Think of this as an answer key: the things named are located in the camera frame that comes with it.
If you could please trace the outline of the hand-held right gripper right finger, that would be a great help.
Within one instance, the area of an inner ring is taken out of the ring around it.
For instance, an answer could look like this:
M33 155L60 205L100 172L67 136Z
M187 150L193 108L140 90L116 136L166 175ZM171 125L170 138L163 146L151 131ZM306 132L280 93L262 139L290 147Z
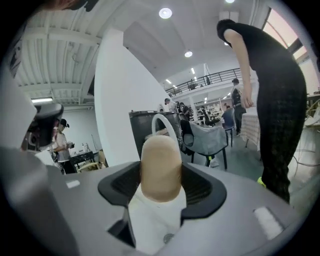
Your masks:
M204 198L182 211L159 256L273 256L299 230L299 214L257 182L192 163L182 170L183 182Z

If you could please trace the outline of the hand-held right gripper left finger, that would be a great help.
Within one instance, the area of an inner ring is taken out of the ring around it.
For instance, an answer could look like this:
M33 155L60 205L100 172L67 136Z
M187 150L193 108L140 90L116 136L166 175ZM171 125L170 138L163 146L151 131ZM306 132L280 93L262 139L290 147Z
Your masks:
M61 175L49 182L80 248L134 248L129 202L139 182L139 162Z

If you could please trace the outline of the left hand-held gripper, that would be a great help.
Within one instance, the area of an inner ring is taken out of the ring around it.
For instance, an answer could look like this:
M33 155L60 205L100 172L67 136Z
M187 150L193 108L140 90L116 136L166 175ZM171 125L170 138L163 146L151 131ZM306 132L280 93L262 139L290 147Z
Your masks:
M35 105L37 113L21 144L22 151L40 152L53 142L64 107L59 103Z

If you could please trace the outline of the beige rounded cylinder object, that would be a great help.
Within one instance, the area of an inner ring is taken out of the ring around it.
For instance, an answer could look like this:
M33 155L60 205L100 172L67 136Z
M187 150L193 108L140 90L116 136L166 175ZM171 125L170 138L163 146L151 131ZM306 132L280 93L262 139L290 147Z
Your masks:
M169 136L155 135L145 141L140 160L140 185L145 197L166 203L180 193L182 159L176 142Z

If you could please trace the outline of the wooden chair brown seat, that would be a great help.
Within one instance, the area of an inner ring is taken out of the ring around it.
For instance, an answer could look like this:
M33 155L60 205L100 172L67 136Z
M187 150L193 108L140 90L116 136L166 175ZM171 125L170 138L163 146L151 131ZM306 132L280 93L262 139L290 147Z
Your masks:
M95 171L95 170L100 170L101 166L98 162L92 162L92 163L88 163L83 165L81 168L79 168L77 170L78 173L82 173L82 172L90 172L90 171Z

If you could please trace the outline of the black marble table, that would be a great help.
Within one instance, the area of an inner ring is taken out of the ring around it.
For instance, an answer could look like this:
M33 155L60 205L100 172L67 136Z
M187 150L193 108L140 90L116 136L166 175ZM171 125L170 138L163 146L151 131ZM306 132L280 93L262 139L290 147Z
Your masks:
M94 163L95 162L95 154L92 152L87 152L83 154L79 154L70 158L70 163L73 165L73 169L77 171L80 167L81 163Z

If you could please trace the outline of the chair with grey cover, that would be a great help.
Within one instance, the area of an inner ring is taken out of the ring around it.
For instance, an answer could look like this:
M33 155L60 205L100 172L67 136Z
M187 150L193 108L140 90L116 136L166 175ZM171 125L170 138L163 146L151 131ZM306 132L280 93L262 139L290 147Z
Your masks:
M211 159L222 152L224 168L228 168L226 147L229 145L227 134L222 126L209 128L202 127L194 122L181 120L181 145L188 149L191 158L197 153L206 157L206 166L210 165Z

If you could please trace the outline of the white sink basin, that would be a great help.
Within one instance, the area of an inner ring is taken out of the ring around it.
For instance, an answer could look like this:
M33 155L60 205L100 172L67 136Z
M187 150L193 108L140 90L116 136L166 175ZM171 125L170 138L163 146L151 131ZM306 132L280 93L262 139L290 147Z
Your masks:
M181 227L181 211L186 208L186 193L168 202L156 202L145 197L139 186L128 204L129 218L136 250L147 255L157 253L165 246L166 234L176 234Z

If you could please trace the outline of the table with checkered cloth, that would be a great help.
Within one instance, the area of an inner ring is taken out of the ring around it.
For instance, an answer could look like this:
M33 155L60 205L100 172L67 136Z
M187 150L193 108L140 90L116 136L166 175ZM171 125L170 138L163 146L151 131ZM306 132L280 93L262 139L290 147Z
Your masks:
M242 115L240 137L248 143L255 145L256 150L260 151L261 130L256 107L249 108Z

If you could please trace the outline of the black cabinet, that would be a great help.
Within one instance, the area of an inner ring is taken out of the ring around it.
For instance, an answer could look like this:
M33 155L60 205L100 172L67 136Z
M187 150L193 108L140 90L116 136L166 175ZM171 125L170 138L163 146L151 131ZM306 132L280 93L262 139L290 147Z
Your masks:
M131 111L129 113L130 124L139 158L141 158L142 155L144 142L148 136L152 135L152 120L156 114L158 114L158 112L155 110ZM162 112L159 114L163 115L169 121L175 132L178 145L180 145L182 137L178 115L172 112Z

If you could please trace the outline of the blue chair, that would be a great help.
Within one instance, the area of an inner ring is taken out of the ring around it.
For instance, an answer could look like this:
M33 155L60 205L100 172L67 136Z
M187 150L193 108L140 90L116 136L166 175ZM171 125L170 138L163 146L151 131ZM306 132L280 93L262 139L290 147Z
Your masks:
M235 118L234 118L234 109L231 107L228 107L225 112L222 114L222 119L224 123L222 124L227 139L230 135L230 146L233 147L233 131L235 129Z

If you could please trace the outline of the black office chair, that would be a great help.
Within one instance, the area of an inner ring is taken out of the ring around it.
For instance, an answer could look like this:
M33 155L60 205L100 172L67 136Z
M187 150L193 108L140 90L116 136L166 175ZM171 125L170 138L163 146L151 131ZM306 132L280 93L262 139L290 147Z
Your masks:
M203 113L203 115L204 115L204 124L205 124L206 126L211 126L211 127L213 127L213 126L215 126L218 122L220 122L220 119L219 119L219 118L218 118L218 119L216 119L216 118L210 119L209 116L208 116L208 114L206 113L205 109L202 109L202 113Z

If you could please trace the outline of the white curved faucet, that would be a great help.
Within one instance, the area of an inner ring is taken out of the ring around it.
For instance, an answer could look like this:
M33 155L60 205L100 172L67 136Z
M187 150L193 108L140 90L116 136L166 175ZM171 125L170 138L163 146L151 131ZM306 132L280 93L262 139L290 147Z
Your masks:
M153 136L157 135L157 132L156 132L156 121L157 120L161 120L163 122L163 124L165 125L165 128L167 129L167 132L169 133L169 136L174 140L177 147L179 148L179 142L178 142L178 139L177 139L177 136L176 136L176 133L175 133L173 126L171 125L169 120L164 115L162 115L160 113L157 113L152 118L152 122L151 122L152 135Z

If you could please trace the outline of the black mezzanine railing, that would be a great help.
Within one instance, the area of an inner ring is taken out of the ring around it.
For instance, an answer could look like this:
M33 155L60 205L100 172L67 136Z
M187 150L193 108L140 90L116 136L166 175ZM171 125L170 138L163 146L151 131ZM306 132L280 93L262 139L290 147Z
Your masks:
M221 72L208 74L199 78L193 78L192 81L186 81L179 85L173 85L171 88L165 90L170 96L177 96L182 93L193 91L198 88L211 86L222 82L231 82L233 79L240 80L242 78L240 68L229 69Z

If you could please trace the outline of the large window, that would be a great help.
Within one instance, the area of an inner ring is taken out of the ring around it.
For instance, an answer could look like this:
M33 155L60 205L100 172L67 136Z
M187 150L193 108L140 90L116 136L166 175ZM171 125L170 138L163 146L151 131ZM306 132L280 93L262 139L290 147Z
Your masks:
M299 65L312 63L306 47L296 32L274 9L269 9L262 30L287 49Z

